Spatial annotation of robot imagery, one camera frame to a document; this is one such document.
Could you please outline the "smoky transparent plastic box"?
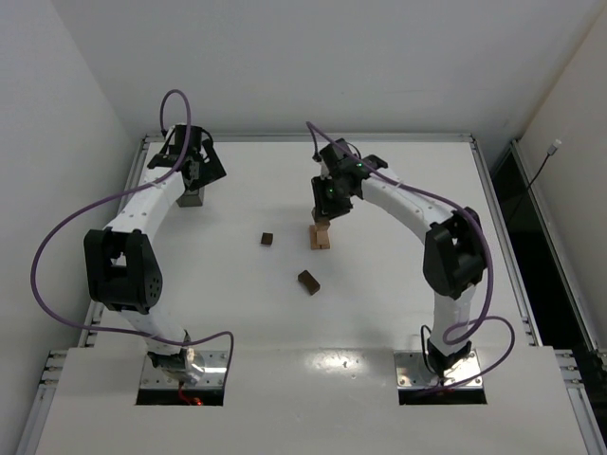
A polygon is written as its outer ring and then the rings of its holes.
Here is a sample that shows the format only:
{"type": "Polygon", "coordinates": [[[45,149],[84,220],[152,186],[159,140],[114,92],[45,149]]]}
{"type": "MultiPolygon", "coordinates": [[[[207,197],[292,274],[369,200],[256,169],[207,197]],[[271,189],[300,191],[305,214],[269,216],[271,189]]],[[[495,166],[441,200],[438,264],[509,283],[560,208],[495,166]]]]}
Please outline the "smoky transparent plastic box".
{"type": "Polygon", "coordinates": [[[194,191],[184,191],[184,193],[176,200],[180,208],[197,208],[202,207],[204,203],[204,189],[194,191]]]}

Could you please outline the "dark wood arch block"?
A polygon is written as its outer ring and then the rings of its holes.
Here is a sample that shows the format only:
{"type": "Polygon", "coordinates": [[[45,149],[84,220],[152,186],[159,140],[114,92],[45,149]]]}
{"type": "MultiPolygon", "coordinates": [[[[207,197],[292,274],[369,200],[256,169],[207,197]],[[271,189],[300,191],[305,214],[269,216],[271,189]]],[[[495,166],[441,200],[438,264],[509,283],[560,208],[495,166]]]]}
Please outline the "dark wood arch block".
{"type": "Polygon", "coordinates": [[[299,273],[297,280],[310,296],[315,295],[321,289],[320,283],[308,270],[303,270],[301,273],[299,273]]]}

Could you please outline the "tan wood cube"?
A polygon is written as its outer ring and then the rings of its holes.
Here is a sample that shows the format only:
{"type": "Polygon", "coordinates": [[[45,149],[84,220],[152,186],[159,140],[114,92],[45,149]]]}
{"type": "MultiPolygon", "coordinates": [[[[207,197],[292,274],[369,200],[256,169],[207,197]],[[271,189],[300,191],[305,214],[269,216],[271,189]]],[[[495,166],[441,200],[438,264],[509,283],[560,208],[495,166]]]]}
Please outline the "tan wood cube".
{"type": "Polygon", "coordinates": [[[329,237],[327,232],[318,232],[317,233],[317,242],[319,244],[326,244],[329,242],[329,237]]]}

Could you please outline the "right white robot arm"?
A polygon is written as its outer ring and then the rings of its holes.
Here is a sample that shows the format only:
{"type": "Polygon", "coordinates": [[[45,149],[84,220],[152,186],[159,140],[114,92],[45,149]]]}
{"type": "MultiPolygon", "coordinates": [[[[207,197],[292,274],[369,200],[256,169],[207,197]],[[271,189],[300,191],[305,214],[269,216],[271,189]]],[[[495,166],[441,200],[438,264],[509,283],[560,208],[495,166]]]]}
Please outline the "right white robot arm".
{"type": "Polygon", "coordinates": [[[422,272],[434,293],[426,363],[443,378],[471,350],[466,333],[471,301],[487,269],[481,238],[471,224],[478,215],[405,189],[386,161],[351,154],[342,138],[316,151],[313,160],[321,166],[321,173],[311,180],[316,225],[349,213],[356,196],[393,216],[423,245],[422,272]]]}

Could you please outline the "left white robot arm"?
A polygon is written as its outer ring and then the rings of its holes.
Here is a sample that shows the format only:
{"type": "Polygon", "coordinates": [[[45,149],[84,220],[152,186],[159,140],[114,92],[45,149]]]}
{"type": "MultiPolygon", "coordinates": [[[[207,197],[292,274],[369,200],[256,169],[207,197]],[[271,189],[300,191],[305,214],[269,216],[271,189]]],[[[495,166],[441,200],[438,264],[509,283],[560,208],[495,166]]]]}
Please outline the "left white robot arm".
{"type": "Polygon", "coordinates": [[[176,125],[167,139],[143,169],[142,191],[106,227],[87,232],[84,256],[91,299],[144,334],[154,368],[193,386],[205,373],[204,359],[160,302],[163,278],[153,240],[172,206],[202,206],[205,187],[227,173],[204,128],[176,125]]]}

